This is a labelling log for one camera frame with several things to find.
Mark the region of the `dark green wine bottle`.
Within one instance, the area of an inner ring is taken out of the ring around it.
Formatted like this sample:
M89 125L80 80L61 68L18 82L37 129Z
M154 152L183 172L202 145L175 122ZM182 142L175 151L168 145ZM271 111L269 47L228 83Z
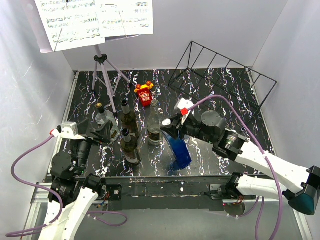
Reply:
M122 123L122 127L128 129L129 133L138 139L140 136L140 130L138 127L135 111L130 109L127 100L121 101L121 108L122 114L120 116L120 120Z

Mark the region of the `sheet music page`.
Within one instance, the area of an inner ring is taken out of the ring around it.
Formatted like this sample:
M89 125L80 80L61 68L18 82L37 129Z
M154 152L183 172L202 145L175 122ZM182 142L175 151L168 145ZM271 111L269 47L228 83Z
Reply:
M53 52L105 43L94 0L36 0Z
M96 0L103 37L129 37L154 33L151 0Z

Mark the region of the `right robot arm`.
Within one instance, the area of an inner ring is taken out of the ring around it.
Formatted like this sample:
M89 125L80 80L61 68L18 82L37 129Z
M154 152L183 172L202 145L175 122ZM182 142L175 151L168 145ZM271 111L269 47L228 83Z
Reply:
M249 166L270 178L255 179L234 173L225 185L230 198L256 195L286 199L294 210L309 216L315 214L320 199L319 167L298 166L260 150L248 138L228 130L225 119L212 110L204 112L200 120L177 113L163 120L160 129L174 139L187 135L207 142L218 156Z

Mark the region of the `red yellow toy block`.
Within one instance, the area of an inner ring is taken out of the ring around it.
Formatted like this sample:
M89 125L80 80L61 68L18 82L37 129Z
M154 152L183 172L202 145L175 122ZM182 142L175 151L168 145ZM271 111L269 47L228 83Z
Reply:
M151 89L154 87L151 81L147 81L145 84L137 84L134 92L137 94L143 107L147 107L151 104L153 97Z

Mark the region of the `green wine bottle silver neck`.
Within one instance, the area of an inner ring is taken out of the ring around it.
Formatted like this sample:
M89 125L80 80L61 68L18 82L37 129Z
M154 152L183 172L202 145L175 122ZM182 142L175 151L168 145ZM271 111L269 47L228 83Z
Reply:
M127 128L121 130L121 136L120 145L125 159L132 165L139 165L141 156L137 138Z

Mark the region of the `blue glass bottle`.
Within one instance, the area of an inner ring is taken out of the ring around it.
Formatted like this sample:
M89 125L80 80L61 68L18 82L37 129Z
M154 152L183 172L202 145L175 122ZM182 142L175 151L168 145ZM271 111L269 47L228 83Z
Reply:
M175 157L174 162L170 165L172 171L183 170L188 167L191 162L191 156L187 148L186 142L181 138L173 138L164 130L162 130L165 140Z

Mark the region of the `small clear black-cap bottle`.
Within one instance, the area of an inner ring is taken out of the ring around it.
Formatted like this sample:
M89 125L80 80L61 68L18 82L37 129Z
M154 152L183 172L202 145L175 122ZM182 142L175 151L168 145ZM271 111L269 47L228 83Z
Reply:
M118 136L120 135L120 131L117 125L117 121L114 117L114 114L107 109L106 106L104 106L101 102L97 102L95 105L95 108L97 110L97 115L95 117L95 121L99 126L102 126L103 124L110 121L112 123L112 127L110 127L110 140L112 142L115 142L118 139Z

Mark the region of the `tall clear bottle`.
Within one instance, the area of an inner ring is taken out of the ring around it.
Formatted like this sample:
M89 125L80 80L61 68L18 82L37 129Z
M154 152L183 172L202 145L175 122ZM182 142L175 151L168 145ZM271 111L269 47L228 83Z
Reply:
M147 120L147 133L149 143L152 145L159 145L162 140L161 114L159 111L159 101L153 99L150 103L150 114Z

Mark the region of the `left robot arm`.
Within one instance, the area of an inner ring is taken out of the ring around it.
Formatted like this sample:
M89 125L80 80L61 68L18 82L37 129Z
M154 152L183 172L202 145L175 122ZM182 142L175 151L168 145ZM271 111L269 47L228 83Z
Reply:
M54 137L70 141L70 153L59 152L51 161L53 193L48 195L46 226L39 239L73 240L92 203L109 197L105 180L94 174L82 179L81 175L87 168L91 147L110 143L113 126L108 120L90 130L88 136L89 121L85 119L79 124L64 122L51 131Z

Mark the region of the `purple music stand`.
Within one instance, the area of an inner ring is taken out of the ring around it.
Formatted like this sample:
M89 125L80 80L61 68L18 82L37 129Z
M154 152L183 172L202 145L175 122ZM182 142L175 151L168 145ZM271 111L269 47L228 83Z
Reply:
M36 40L37 40L37 44L39 46L40 52L43 54L46 53L55 53L53 52L50 43L49 43L49 39L47 37L45 28L43 26L38 8L36 6L35 3L36 0L22 0L20 1L23 10L27 16L27 19L31 25L31 28L35 34ZM124 36L118 36L118 37L104 37L105 38L105 42L108 40L118 40L118 39L124 39L124 38L128 38L128 37L124 37ZM116 90L117 87L116 86L112 86L111 84L111 80L107 71L107 67L106 64L109 64L114 70L117 71L118 73L118 79L124 79L125 81L127 81L128 84L131 83L131 81L120 71L119 68L117 68L108 58L108 56L106 54L103 54L100 50L100 45L101 44L97 44L97 45L92 45L95 49L95 56L94 56L94 62L95 62L95 67L98 68L100 67L102 70L102 75L103 75L103 79L101 79L101 82L106 86L107 89L107 94L109 96L110 99L110 104L112 107L112 111L115 112L116 111L116 106L115 106L115 102L114 102L114 97L116 94Z

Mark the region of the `right sheet music page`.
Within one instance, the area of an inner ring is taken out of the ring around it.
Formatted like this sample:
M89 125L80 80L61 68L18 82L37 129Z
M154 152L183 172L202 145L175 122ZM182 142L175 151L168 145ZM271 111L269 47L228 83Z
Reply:
M129 37L154 33L151 0L96 0L103 37Z

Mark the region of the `left sheet music page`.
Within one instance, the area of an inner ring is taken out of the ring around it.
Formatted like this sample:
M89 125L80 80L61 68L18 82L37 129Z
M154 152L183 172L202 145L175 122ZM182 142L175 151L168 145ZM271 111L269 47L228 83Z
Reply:
M53 52L105 43L94 0L36 0Z

